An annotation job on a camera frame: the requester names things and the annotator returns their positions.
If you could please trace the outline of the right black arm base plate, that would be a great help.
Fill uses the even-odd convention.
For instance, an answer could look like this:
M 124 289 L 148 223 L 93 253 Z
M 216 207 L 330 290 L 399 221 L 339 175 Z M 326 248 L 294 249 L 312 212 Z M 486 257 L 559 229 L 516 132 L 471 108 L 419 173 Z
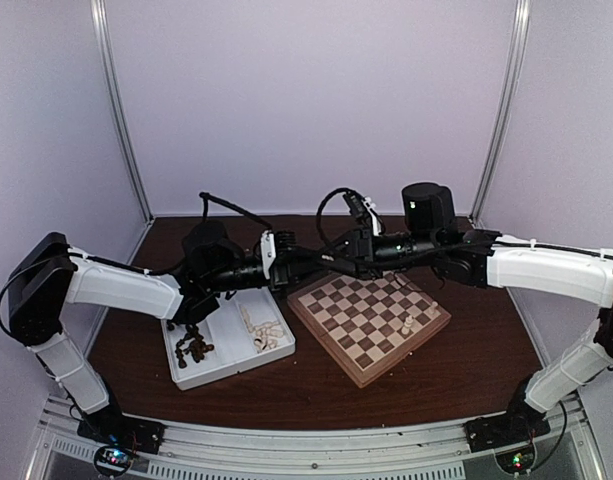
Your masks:
M 550 424 L 545 419 L 528 420 L 507 413 L 480 417 L 464 424 L 470 450 L 475 452 L 499 449 L 518 443 L 530 443 L 548 434 Z

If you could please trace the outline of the front aluminium frame rail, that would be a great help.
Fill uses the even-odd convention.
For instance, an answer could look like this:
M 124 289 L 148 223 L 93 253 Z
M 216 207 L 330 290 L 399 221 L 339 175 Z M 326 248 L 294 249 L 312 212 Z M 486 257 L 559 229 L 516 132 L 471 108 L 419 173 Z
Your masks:
M 158 420 L 156 454 L 137 453 L 118 479 L 610 479 L 581 401 L 547 415 L 537 438 L 539 469 L 505 472 L 497 457 L 523 445 L 474 452 L 465 420 L 337 431 L 246 430 Z M 21 479 L 105 479 L 93 466 L 100 444 L 77 435 L 71 402 L 49 396 L 31 436 Z

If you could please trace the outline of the right controller board with LEDs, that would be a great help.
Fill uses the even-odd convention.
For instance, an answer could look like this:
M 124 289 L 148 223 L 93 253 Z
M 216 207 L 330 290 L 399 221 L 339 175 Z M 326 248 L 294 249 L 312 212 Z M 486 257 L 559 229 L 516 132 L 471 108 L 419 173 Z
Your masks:
M 495 460 L 502 472 L 510 475 L 520 475 L 533 468 L 536 454 L 529 450 L 511 450 L 496 454 Z

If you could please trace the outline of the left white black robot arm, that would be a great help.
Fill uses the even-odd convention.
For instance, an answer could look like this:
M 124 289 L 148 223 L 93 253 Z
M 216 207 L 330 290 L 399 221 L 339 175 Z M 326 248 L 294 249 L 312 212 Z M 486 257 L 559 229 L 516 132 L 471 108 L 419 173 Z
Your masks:
M 260 252 L 247 254 L 224 224 L 204 220 L 182 240 L 182 259 L 161 271 L 90 255 L 64 234 L 47 234 L 0 290 L 0 328 L 30 350 L 71 397 L 85 423 L 109 444 L 130 424 L 111 388 L 63 327 L 65 304 L 91 304 L 196 325 L 215 312 L 223 292 L 278 290 L 321 271 L 321 253 L 294 244 L 288 231 L 265 229 Z

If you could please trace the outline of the left controller board with LEDs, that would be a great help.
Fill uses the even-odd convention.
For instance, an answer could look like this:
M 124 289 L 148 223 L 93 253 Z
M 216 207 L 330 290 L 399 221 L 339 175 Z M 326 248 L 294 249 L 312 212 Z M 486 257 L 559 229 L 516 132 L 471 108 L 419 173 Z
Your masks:
M 127 451 L 114 446 L 102 446 L 93 456 L 93 466 L 102 475 L 120 476 L 133 465 L 134 457 Z

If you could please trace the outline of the light chess king piece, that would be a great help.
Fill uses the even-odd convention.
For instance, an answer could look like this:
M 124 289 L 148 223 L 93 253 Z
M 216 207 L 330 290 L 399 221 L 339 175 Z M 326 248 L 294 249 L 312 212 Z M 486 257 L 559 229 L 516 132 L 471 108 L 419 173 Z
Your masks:
M 404 324 L 403 324 L 403 326 L 401 328 L 401 335 L 402 336 L 408 336 L 411 333 L 414 321 L 415 321 L 415 319 L 411 315 L 408 315 L 406 317 L 406 319 L 404 321 Z

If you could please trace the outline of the pile of light chess pieces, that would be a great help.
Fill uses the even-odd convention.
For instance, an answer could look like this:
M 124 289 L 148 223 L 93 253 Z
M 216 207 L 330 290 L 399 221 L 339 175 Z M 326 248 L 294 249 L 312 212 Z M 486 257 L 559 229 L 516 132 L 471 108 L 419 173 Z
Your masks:
M 248 310 L 239 306 L 244 325 L 252 337 L 253 345 L 258 353 L 273 350 L 279 346 L 280 340 L 285 337 L 285 332 L 279 321 L 267 321 L 254 324 Z

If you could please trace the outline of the left aluminium frame post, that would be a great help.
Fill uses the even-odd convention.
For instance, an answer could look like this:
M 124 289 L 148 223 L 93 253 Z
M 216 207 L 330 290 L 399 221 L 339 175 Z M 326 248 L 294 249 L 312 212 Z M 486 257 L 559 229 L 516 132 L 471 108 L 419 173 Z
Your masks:
M 126 167 L 128 180 L 137 200 L 144 223 L 151 224 L 154 220 L 154 215 L 147 199 L 144 183 L 137 165 L 127 117 L 121 98 L 108 24 L 106 1 L 92 0 L 90 2 L 90 7 L 121 157 Z

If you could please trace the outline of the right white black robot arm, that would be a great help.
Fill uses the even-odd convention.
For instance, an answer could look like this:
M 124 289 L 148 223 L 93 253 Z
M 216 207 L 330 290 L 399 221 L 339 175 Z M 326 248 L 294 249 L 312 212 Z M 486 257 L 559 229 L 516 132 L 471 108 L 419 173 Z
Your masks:
M 359 227 L 331 240 L 322 218 L 315 218 L 334 270 L 363 278 L 428 266 L 438 278 L 463 285 L 522 288 L 598 306 L 586 332 L 518 386 L 498 423 L 505 440 L 521 440 L 563 397 L 602 371 L 613 370 L 613 250 L 522 240 L 493 230 L 461 233 L 451 190 L 432 182 L 403 188 L 405 234 L 384 234 L 372 201 L 359 192 L 341 187 L 324 199 L 335 195 L 343 196 Z

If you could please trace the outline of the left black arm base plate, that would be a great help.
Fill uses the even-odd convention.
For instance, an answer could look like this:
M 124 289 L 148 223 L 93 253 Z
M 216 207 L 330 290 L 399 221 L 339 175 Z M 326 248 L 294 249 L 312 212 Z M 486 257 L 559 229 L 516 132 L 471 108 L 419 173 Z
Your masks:
M 80 437 L 148 454 L 159 452 L 164 433 L 165 426 L 162 423 L 132 417 L 122 417 L 119 420 L 87 417 L 79 422 L 77 428 Z

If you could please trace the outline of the controller board with leds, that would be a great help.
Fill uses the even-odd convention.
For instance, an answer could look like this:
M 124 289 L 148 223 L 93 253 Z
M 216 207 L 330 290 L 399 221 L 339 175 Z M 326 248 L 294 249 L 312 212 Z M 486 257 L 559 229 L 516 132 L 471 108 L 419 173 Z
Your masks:
M 102 446 L 93 456 L 93 466 L 102 475 L 120 476 L 133 465 L 134 457 L 127 451 L 114 446 Z
M 533 468 L 536 454 L 529 450 L 511 450 L 496 454 L 495 460 L 502 472 L 510 475 L 520 475 Z

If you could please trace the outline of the white plastic compartment tray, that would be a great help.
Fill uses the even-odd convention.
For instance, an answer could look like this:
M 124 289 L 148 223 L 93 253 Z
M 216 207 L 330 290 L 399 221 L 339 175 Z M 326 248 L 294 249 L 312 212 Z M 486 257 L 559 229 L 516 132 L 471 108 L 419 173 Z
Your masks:
M 220 308 L 198 324 L 200 333 L 215 350 L 196 364 L 190 355 L 185 357 L 187 367 L 180 369 L 174 354 L 175 344 L 185 334 L 183 326 L 172 329 L 162 324 L 170 375 L 178 389 L 185 391 L 236 375 L 265 364 L 283 359 L 295 352 L 296 339 L 286 323 L 275 299 L 267 288 L 244 290 L 230 300 L 219 300 Z M 243 305 L 254 324 L 279 321 L 285 337 L 273 350 L 258 353 L 240 314 Z

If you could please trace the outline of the aluminium frame post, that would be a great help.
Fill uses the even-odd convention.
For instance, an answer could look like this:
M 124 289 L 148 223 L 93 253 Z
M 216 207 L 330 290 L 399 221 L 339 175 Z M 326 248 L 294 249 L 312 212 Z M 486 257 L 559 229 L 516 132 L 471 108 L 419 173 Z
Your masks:
M 482 215 L 486 200 L 493 184 L 495 171 L 501 157 L 505 136 L 510 123 L 513 101 L 525 58 L 530 29 L 531 10 L 531 1 L 517 0 L 515 2 L 512 31 L 497 113 L 483 171 L 469 214 L 470 222 L 476 226 L 480 226 L 483 223 Z
M 137 200 L 144 223 L 151 224 L 154 220 L 154 215 L 147 199 L 144 183 L 137 165 L 127 117 L 121 98 L 108 24 L 106 1 L 92 0 L 90 2 L 90 7 L 121 157 L 126 167 L 128 180 Z

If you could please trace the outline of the pile of dark chess pieces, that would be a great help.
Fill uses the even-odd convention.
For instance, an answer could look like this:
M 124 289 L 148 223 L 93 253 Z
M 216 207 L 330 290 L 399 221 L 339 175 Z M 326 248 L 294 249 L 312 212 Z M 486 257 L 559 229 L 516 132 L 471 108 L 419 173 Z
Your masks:
M 185 357 L 190 355 L 193 361 L 198 364 L 203 361 L 209 352 L 215 350 L 212 343 L 207 343 L 205 337 L 200 333 L 197 324 L 185 324 L 185 334 L 175 344 L 174 354 L 177 365 L 180 369 L 187 367 Z

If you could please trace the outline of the right aluminium frame post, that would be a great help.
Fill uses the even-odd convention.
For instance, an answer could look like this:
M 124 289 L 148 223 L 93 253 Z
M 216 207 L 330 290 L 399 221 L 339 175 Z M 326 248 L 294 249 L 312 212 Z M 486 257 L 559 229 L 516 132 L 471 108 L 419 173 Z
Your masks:
M 483 171 L 469 214 L 470 222 L 476 226 L 480 226 L 483 223 L 482 215 L 486 200 L 493 184 L 495 171 L 501 157 L 505 136 L 510 123 L 513 101 L 525 58 L 530 29 L 531 10 L 531 1 L 517 0 L 515 2 L 512 31 L 497 113 Z

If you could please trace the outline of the wooden chess board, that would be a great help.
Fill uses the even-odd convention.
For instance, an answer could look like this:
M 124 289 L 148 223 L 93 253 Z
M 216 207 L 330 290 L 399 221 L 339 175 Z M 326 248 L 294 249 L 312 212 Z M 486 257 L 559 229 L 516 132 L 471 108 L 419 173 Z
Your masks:
M 364 388 L 446 327 L 451 314 L 405 275 L 362 281 L 331 274 L 288 296 L 294 314 L 353 383 Z M 408 336 L 401 328 L 415 321 Z

